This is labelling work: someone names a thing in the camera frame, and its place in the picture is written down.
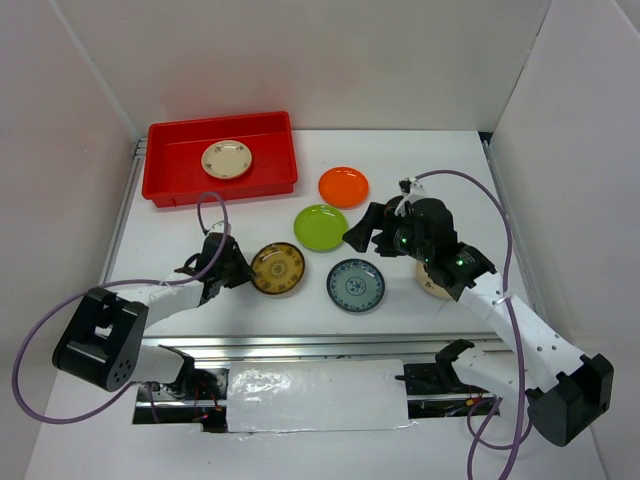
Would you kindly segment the yellow patterned plate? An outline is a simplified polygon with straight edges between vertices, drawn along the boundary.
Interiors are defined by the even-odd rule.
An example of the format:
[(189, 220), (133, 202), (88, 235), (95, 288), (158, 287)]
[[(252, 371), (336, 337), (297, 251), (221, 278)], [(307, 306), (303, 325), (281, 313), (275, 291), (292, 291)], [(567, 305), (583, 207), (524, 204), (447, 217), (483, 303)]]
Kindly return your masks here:
[(306, 263), (298, 247), (287, 242), (264, 246), (252, 259), (252, 285), (261, 293), (286, 294), (303, 279)]

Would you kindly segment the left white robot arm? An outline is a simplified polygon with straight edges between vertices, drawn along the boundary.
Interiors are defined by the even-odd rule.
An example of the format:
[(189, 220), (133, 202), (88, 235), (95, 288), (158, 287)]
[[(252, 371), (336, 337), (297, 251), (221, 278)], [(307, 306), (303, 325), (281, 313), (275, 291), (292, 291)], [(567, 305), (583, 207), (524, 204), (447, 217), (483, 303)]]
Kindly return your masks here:
[(231, 235), (210, 233), (202, 251), (160, 285), (115, 292), (95, 287), (81, 299), (52, 363), (57, 369), (107, 392), (129, 382), (151, 382), (176, 399), (189, 397), (206, 374), (195, 360), (165, 346), (145, 346), (150, 326), (178, 313), (190, 312), (223, 288), (249, 282), (253, 271)]

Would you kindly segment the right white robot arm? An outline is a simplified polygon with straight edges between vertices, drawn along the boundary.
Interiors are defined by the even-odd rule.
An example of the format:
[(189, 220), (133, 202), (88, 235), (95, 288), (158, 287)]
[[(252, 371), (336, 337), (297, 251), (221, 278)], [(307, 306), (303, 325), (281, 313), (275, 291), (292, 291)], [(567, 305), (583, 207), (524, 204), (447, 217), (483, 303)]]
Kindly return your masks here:
[(494, 264), (457, 238), (453, 216), (440, 200), (394, 197), (370, 203), (343, 236), (363, 253), (370, 244), (382, 257), (409, 256), (433, 283), (466, 306), (512, 349), (521, 349), (524, 394), (535, 429), (564, 447), (609, 408), (614, 367), (601, 354), (588, 356), (517, 296), (509, 296)]

